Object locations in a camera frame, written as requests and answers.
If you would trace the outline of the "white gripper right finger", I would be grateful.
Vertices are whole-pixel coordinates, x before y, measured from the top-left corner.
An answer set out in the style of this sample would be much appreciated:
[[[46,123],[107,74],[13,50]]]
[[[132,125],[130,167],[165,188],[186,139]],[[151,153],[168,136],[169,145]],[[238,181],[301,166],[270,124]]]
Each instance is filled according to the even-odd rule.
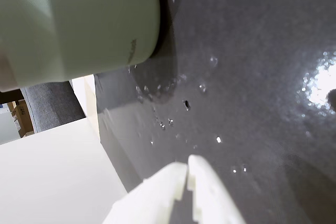
[[[245,223],[228,190],[202,156],[188,157],[187,190],[192,192],[195,223]]]

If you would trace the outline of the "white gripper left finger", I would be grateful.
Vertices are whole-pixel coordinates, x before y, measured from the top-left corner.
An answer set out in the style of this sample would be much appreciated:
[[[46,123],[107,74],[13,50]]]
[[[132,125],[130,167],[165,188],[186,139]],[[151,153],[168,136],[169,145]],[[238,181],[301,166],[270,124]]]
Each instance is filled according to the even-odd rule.
[[[173,162],[117,200],[103,223],[169,223],[183,197],[188,166]]]

